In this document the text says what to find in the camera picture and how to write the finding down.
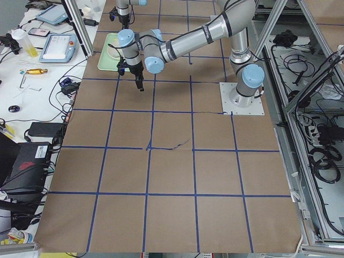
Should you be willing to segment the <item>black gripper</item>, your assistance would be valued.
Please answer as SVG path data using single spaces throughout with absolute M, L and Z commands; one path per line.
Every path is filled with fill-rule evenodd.
M 135 83 L 139 91 L 144 91 L 143 86 L 143 64 L 137 63 L 135 65 L 129 65 L 130 72 L 135 75 Z

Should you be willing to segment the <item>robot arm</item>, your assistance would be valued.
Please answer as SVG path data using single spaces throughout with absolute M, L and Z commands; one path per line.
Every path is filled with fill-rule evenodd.
M 230 38 L 230 63 L 238 79 L 229 94 L 231 103 L 238 108 L 252 105 L 265 74 L 252 60 L 248 44 L 247 26 L 255 15 L 255 1 L 217 1 L 221 12 L 200 27 L 164 41 L 158 29 L 135 33 L 126 28 L 118 34 L 119 49 L 123 54 L 117 64 L 119 75 L 125 69 L 135 76 L 137 88 L 144 90 L 143 71 L 158 74 L 171 62 L 222 38 Z
M 146 6 L 147 0 L 116 0 L 116 6 L 109 12 L 109 18 L 113 22 L 118 17 L 121 29 L 128 29 L 135 22 L 134 6 Z

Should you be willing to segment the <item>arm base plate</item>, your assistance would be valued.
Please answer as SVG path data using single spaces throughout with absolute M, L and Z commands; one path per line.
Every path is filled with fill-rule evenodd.
M 237 92 L 237 83 L 220 82 L 219 86 L 224 114 L 264 116 L 261 97 L 258 97 L 258 90 L 254 96 L 243 97 Z

